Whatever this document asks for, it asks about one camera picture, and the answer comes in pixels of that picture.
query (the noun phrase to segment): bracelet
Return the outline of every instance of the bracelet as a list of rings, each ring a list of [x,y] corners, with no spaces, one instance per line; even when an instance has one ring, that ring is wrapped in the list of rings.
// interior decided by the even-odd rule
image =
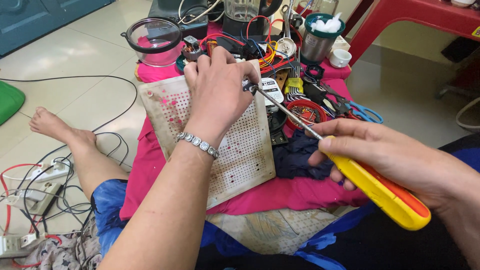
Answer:
[[[201,150],[207,151],[207,153],[209,155],[212,155],[214,159],[218,159],[220,157],[220,152],[218,150],[211,147],[207,142],[203,142],[199,137],[195,137],[191,133],[187,133],[187,132],[178,133],[175,141],[179,142],[180,140],[186,140],[187,142],[190,142],[193,145],[198,146]]]

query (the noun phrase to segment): perforated board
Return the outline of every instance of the perforated board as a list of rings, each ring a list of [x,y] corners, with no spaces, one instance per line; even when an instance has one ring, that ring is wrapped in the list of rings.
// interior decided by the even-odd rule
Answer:
[[[258,61],[252,63],[259,72]],[[138,93],[168,159],[176,145],[175,137],[190,118],[190,91],[185,76],[140,85]],[[210,174],[207,209],[275,177],[261,94],[253,97],[252,104],[232,125],[218,151],[220,158],[214,161]]]

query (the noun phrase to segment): blue door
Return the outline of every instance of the blue door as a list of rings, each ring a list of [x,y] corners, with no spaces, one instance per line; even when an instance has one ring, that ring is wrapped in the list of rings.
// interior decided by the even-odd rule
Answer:
[[[0,0],[0,55],[114,0]]]

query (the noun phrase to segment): yellow screwdriver handle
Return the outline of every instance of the yellow screwdriver handle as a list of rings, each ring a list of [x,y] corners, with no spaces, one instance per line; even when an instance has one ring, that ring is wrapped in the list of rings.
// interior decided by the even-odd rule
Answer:
[[[405,188],[380,175],[367,164],[325,153],[336,167],[401,227],[416,231],[431,219],[430,210]]]

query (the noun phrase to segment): white cup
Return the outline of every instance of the white cup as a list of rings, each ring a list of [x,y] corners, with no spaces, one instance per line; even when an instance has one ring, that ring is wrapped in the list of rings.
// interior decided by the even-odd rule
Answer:
[[[330,56],[330,64],[335,68],[343,68],[348,65],[352,55],[344,49],[336,49]]]

